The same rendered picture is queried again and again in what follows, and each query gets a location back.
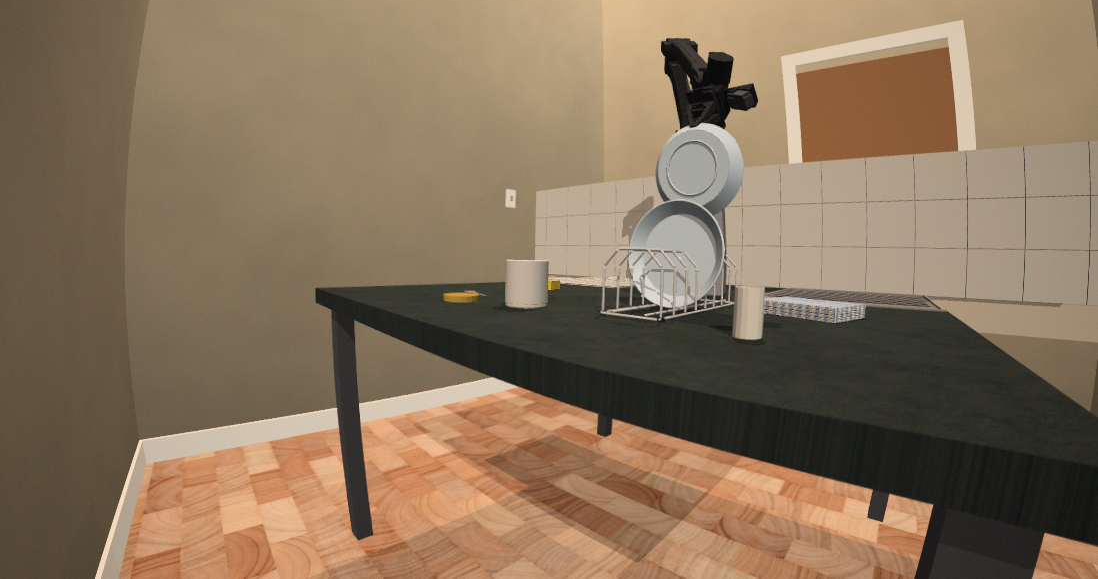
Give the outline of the beige tiled wall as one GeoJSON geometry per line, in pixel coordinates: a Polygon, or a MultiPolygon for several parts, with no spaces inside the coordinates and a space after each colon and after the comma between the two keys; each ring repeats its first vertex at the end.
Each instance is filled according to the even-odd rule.
{"type": "MultiPolygon", "coordinates": [[[[656,176],[536,192],[535,260],[631,278],[619,247],[660,202],[656,176]]],[[[726,285],[928,296],[976,332],[1098,342],[1098,141],[744,167],[725,226],[726,285]]]]}

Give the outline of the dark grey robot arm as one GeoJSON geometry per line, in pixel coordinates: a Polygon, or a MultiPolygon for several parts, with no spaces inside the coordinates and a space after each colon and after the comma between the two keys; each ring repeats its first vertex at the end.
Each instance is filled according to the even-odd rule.
{"type": "Polygon", "coordinates": [[[726,120],[731,109],[747,111],[750,108],[757,107],[758,98],[754,83],[728,88],[733,67],[733,56],[725,52],[709,52],[708,63],[706,63],[698,54],[698,44],[690,38],[666,38],[666,41],[661,41],[661,52],[665,56],[664,71],[671,80],[675,97],[680,129],[690,126],[686,112],[686,105],[690,105],[690,102],[687,96],[685,96],[690,91],[690,83],[692,85],[692,89],[707,86],[714,87],[724,120],[726,120]],[[706,73],[707,69],[708,73],[706,73]]]}

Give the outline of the orange round disc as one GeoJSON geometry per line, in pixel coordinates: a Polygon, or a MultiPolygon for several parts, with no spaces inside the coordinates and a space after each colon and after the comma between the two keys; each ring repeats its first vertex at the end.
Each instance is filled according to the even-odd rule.
{"type": "Polygon", "coordinates": [[[444,301],[446,302],[477,302],[479,301],[479,294],[474,292],[450,292],[452,296],[444,294],[444,301]]]}

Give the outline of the white round plate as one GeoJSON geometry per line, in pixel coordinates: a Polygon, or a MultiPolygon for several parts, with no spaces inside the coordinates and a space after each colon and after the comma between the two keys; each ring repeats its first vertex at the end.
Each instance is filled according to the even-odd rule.
{"type": "Polygon", "coordinates": [[[632,250],[628,256],[629,271],[634,267],[634,283],[642,294],[642,272],[645,267],[645,298],[660,307],[661,271],[664,271],[663,307],[673,309],[674,271],[677,271],[676,308],[684,307],[685,275],[688,269],[687,307],[695,303],[696,269],[698,269],[699,301],[712,290],[722,271],[725,245],[722,231],[712,213],[697,202],[690,200],[670,200],[661,202],[640,220],[634,230],[629,247],[654,247],[663,250],[683,250],[676,253],[687,267],[684,267],[673,253],[666,253],[675,265],[672,267],[661,252],[656,258],[662,265],[658,266],[654,258],[645,266],[651,255],[645,254],[635,265],[634,261],[642,250],[632,250]],[[696,263],[695,267],[684,255],[686,252],[696,263]]]}
{"type": "Polygon", "coordinates": [[[730,134],[713,123],[680,129],[659,154],[656,183],[664,202],[685,199],[712,215],[730,204],[742,182],[743,157],[730,134]]]}

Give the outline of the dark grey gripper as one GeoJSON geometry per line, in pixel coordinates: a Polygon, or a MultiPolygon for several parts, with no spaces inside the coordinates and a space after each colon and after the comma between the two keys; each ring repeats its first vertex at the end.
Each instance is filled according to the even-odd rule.
{"type": "Polygon", "coordinates": [[[687,96],[690,102],[690,105],[686,107],[690,129],[697,127],[699,123],[715,123],[715,125],[721,129],[726,127],[722,111],[713,86],[693,89],[693,91],[687,91],[685,96],[687,96]]]}

